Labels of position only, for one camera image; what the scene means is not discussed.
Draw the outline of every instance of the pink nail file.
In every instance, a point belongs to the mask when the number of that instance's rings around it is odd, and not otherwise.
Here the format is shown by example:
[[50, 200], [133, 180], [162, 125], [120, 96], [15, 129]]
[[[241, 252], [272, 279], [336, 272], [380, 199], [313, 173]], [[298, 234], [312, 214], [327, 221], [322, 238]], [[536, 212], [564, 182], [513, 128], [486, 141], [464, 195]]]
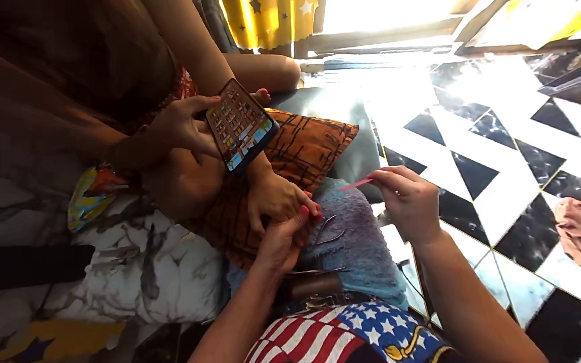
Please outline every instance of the pink nail file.
[[371, 181], [372, 181], [372, 179], [364, 179], [364, 180], [356, 181], [355, 183], [349, 184], [348, 186], [344, 186], [342, 188], [338, 188], [338, 190], [339, 191], [346, 191], [347, 189], [359, 187], [359, 186], [363, 185], [364, 183], [369, 183]]

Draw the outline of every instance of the foot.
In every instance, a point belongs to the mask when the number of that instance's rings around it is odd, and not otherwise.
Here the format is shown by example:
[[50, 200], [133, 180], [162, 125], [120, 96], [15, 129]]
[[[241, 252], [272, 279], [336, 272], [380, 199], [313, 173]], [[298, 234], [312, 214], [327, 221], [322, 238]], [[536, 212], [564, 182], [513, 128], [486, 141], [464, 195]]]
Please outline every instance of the foot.
[[260, 105], [265, 106], [270, 102], [270, 94], [266, 88], [259, 88], [257, 92], [251, 93], [255, 101], [259, 102]]

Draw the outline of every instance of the knee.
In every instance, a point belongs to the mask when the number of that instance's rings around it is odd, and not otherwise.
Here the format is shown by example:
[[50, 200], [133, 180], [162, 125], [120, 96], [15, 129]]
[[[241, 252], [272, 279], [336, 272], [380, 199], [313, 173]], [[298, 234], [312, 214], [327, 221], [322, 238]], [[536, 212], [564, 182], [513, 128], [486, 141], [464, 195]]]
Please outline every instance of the knee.
[[294, 90], [300, 80], [302, 71], [300, 65], [293, 58], [283, 55], [275, 55], [276, 63], [279, 63], [279, 87], [283, 90]]
[[203, 216], [214, 204], [221, 184], [209, 182], [183, 182], [185, 193], [182, 193], [182, 199], [176, 203], [176, 216], [179, 219], [196, 218]]

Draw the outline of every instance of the black and white tile floor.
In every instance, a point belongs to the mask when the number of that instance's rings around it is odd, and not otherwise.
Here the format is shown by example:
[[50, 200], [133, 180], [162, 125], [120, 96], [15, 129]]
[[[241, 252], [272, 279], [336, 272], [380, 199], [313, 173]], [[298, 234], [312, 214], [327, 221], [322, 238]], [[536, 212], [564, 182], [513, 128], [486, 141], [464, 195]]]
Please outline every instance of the black and white tile floor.
[[[438, 185], [441, 225], [490, 293], [551, 362], [581, 362], [581, 268], [553, 217], [561, 197], [581, 200], [581, 105], [538, 93], [527, 60], [368, 70], [351, 82], [365, 83], [381, 163]], [[390, 248], [402, 243], [390, 235]], [[409, 255], [410, 306], [440, 327]]]

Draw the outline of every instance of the woman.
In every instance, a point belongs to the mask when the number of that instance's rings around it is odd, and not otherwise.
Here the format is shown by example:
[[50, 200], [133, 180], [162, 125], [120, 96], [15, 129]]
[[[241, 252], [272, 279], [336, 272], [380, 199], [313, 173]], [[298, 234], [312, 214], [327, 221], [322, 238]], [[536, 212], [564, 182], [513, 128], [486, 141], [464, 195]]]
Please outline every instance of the woman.
[[265, 328], [279, 285], [305, 246], [306, 229], [316, 225], [302, 207], [291, 220], [268, 227], [248, 275], [189, 362], [547, 362], [441, 229], [438, 188], [405, 167], [385, 167], [369, 178], [422, 263], [454, 349], [408, 311], [373, 296], [294, 312]]
[[[286, 57], [221, 54], [191, 0], [0, 1], [0, 131], [138, 171], [174, 220], [202, 215], [226, 169], [192, 119], [219, 100], [174, 100], [217, 95], [237, 78], [266, 102], [299, 75]], [[260, 234], [262, 214], [285, 221], [301, 205], [317, 213], [263, 153], [246, 174]]]

